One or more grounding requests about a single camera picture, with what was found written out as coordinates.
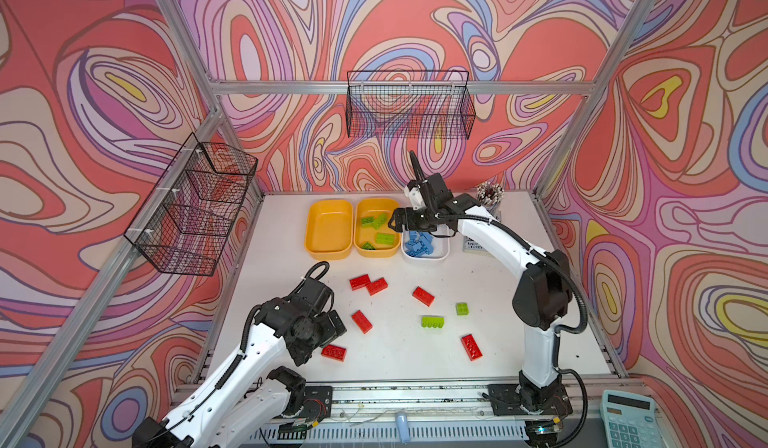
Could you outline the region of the white plastic bin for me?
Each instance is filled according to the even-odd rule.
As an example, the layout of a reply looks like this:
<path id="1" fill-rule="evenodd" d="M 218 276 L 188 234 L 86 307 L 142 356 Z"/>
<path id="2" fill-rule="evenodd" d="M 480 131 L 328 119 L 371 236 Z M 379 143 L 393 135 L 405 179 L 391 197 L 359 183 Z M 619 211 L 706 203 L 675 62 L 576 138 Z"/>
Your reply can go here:
<path id="1" fill-rule="evenodd" d="M 450 253 L 450 230 L 438 225 L 434 232 L 402 232 L 401 253 L 408 262 L 437 263 L 445 260 Z"/>

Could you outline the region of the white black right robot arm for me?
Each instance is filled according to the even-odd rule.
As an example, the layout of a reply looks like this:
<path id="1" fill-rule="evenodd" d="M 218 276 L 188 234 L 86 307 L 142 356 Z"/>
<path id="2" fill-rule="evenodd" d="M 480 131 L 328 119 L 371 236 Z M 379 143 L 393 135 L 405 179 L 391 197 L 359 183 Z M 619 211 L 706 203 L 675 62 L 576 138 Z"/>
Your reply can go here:
<path id="1" fill-rule="evenodd" d="M 454 195 L 438 173 L 416 174 L 405 193 L 411 205 L 394 210 L 390 228 L 434 234 L 446 226 L 480 244 L 517 277 L 512 307 L 525 325 L 518 397 L 529 413 L 548 408 L 562 387 L 561 335 L 580 334 L 589 322 L 586 302 L 577 293 L 567 256 L 527 241 L 473 196 Z"/>

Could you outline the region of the left yellow plastic bin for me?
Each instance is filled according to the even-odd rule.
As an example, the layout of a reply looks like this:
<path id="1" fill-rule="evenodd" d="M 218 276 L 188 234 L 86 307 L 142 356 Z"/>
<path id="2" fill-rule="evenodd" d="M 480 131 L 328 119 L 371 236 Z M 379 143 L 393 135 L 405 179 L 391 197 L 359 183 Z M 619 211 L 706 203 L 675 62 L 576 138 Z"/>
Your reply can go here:
<path id="1" fill-rule="evenodd" d="M 343 199 L 324 199 L 308 212 L 305 249 L 318 261 L 346 258 L 353 244 L 354 208 Z"/>

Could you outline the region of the right yellow plastic bin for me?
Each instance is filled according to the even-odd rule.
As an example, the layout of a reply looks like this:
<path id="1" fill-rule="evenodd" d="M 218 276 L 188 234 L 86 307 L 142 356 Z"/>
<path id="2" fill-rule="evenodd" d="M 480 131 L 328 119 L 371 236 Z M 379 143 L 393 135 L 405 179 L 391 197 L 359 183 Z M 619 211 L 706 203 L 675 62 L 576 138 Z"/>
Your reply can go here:
<path id="1" fill-rule="evenodd" d="M 388 226 L 399 202 L 387 197 L 363 198 L 356 205 L 354 247 L 368 258 L 389 258 L 400 250 L 401 235 Z"/>

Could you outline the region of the blue lego brick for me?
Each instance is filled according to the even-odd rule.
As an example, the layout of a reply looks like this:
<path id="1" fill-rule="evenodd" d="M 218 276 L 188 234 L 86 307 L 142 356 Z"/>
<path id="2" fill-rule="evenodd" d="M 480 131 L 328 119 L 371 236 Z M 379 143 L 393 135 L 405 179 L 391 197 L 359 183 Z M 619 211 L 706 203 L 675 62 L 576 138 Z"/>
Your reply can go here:
<path id="1" fill-rule="evenodd" d="M 427 248 L 420 241 L 406 243 L 404 248 L 407 256 L 415 258 L 421 257 L 424 253 L 427 252 Z"/>
<path id="2" fill-rule="evenodd" d="M 431 234 L 422 232 L 422 234 L 420 234 L 419 240 L 422 244 L 423 252 L 425 254 L 432 254 L 434 252 L 433 237 Z"/>

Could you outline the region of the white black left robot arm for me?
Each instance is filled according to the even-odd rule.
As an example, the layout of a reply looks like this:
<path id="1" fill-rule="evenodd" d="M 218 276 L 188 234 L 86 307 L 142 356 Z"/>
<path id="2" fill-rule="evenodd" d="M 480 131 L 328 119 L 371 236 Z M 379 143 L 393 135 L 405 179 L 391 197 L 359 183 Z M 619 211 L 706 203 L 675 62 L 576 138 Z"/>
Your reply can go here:
<path id="1" fill-rule="evenodd" d="M 237 446 L 279 415 L 302 410 L 306 364 L 346 332 L 333 309 L 334 291 L 305 275 L 289 294 L 254 305 L 238 345 L 193 394 L 162 420 L 142 421 L 134 447 Z"/>

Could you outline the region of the red lego brick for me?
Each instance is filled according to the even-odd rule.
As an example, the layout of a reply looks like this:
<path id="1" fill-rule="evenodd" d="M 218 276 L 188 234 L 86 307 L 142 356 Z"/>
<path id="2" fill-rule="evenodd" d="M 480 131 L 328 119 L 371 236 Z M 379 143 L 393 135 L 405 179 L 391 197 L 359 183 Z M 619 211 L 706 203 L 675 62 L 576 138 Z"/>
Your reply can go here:
<path id="1" fill-rule="evenodd" d="M 475 361 L 483 356 L 483 353 L 472 334 L 464 335 L 461 344 L 470 361 Z"/>
<path id="2" fill-rule="evenodd" d="M 379 278 L 374 281 L 369 282 L 366 285 L 366 289 L 370 296 L 373 296 L 383 290 L 385 290 L 388 287 L 388 282 L 385 278 Z"/>
<path id="3" fill-rule="evenodd" d="M 351 318 L 363 334 L 367 334 L 372 330 L 373 324 L 362 311 L 357 310 L 351 315 Z"/>
<path id="4" fill-rule="evenodd" d="M 419 286 L 412 292 L 412 297 L 427 307 L 430 307 L 435 300 L 434 295 Z"/>
<path id="5" fill-rule="evenodd" d="M 368 274 L 360 275 L 349 280 L 350 288 L 353 291 L 366 288 L 371 282 Z"/>
<path id="6" fill-rule="evenodd" d="M 334 344 L 328 344 L 325 346 L 322 351 L 321 355 L 323 357 L 336 360 L 339 362 L 344 362 L 347 354 L 347 349 L 344 347 L 340 347 Z"/>

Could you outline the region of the Andy Griffiths paperback book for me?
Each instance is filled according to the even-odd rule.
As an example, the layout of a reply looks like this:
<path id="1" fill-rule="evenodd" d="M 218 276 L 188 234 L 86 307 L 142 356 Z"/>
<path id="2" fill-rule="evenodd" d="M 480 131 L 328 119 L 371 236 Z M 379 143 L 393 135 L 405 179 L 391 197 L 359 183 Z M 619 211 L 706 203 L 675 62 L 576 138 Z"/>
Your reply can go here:
<path id="1" fill-rule="evenodd" d="M 489 252 L 480 243 L 472 239 L 471 237 L 464 236 L 462 241 L 462 251 L 466 253 L 474 253 L 481 255 L 489 255 Z"/>

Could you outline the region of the clear cup of pencils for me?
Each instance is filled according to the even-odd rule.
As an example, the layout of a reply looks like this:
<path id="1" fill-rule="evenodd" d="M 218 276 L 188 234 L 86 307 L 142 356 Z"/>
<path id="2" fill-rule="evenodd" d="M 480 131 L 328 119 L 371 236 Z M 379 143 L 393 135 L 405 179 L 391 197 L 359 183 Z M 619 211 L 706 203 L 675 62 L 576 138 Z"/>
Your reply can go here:
<path id="1" fill-rule="evenodd" d="M 504 185 L 502 183 L 484 181 L 477 186 L 476 199 L 494 217 L 498 216 L 500 204 L 504 198 Z"/>

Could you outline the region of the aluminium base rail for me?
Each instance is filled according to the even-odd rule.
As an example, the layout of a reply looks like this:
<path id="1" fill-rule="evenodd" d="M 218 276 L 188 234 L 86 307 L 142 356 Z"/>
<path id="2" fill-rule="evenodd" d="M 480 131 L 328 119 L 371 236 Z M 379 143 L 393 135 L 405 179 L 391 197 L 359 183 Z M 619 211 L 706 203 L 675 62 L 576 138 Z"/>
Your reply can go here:
<path id="1" fill-rule="evenodd" d="M 515 384 L 480 386 L 308 386 L 300 408 L 275 380 L 263 382 L 231 407 L 205 405 L 170 415 L 169 429 L 195 447 L 271 447 L 364 442 L 441 443 L 521 441 L 532 447 L 622 447 L 625 440 L 586 425 L 563 430 L 578 395 L 560 390 L 552 405 L 529 413 Z"/>

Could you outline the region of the yellow plastic bin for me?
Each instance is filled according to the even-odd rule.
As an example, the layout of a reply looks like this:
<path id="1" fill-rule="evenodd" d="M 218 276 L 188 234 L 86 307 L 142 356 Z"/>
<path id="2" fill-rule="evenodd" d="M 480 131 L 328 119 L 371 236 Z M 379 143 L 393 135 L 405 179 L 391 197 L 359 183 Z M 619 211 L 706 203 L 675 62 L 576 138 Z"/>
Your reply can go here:
<path id="1" fill-rule="evenodd" d="M 318 261 L 346 258 L 353 244 L 354 208 L 343 199 L 324 199 L 308 212 L 305 249 Z"/>
<path id="2" fill-rule="evenodd" d="M 399 202 L 387 197 L 363 198 L 356 205 L 354 247 L 368 258 L 389 258 L 400 250 L 401 235 L 388 226 Z"/>

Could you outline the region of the white desk calculator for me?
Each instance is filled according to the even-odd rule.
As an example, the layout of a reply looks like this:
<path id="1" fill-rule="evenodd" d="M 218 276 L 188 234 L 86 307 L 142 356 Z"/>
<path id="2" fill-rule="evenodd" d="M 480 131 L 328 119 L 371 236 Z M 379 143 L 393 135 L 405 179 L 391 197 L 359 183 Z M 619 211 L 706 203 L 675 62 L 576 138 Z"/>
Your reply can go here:
<path id="1" fill-rule="evenodd" d="M 605 390 L 600 415 L 609 447 L 663 447 L 656 420 L 656 403 L 647 396 Z"/>

